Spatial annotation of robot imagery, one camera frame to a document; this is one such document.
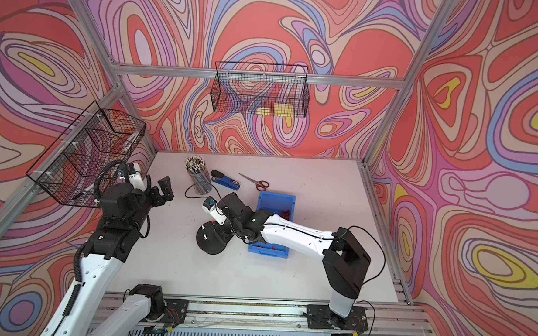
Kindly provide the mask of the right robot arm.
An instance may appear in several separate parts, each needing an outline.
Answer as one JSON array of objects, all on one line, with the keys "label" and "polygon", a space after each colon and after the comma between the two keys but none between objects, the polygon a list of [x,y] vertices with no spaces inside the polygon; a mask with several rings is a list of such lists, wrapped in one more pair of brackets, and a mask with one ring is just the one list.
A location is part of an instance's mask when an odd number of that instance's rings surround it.
[{"label": "right robot arm", "polygon": [[266,209],[253,211],[236,193],[220,200],[208,197],[202,209],[211,220],[200,226],[196,240],[208,255],[224,251],[232,238],[249,246],[284,247],[320,261],[332,289],[328,305],[310,305],[304,314],[309,328],[357,330],[353,313],[362,287],[373,281],[372,259],[351,228],[321,231],[284,219]]}]

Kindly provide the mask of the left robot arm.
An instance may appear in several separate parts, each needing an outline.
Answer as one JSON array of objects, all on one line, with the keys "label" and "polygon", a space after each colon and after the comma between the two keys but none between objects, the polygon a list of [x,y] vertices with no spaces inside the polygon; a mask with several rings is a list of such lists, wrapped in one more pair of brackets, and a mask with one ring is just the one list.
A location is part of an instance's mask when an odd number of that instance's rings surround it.
[{"label": "left robot arm", "polygon": [[149,175],[132,173],[122,160],[111,161],[93,183],[95,202],[102,210],[95,232],[75,252],[75,279],[42,336],[125,336],[139,321],[157,320],[165,310],[159,285],[139,285],[123,308],[94,333],[88,329],[108,287],[127,262],[132,248],[148,237],[149,212],[174,199],[169,177],[152,184]]}]

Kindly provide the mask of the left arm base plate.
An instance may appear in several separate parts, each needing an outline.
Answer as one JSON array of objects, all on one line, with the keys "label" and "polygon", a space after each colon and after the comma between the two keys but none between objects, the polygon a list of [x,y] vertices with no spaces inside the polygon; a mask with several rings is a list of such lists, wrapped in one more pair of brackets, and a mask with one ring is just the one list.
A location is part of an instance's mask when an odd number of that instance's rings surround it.
[{"label": "left arm base plate", "polygon": [[189,301],[188,299],[166,298],[164,299],[164,309],[157,317],[149,315],[143,318],[140,323],[146,324],[167,324],[177,326],[183,324],[187,317]]}]

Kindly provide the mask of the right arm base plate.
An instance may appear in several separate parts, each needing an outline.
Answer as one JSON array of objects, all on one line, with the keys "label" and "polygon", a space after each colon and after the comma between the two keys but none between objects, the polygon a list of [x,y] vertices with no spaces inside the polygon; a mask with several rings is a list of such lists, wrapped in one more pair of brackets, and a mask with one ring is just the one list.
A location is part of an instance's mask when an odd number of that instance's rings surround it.
[{"label": "right arm base plate", "polygon": [[307,319],[308,328],[314,330],[349,330],[362,334],[368,330],[365,308],[353,306],[347,317],[333,313],[328,305],[311,304],[302,316]]}]

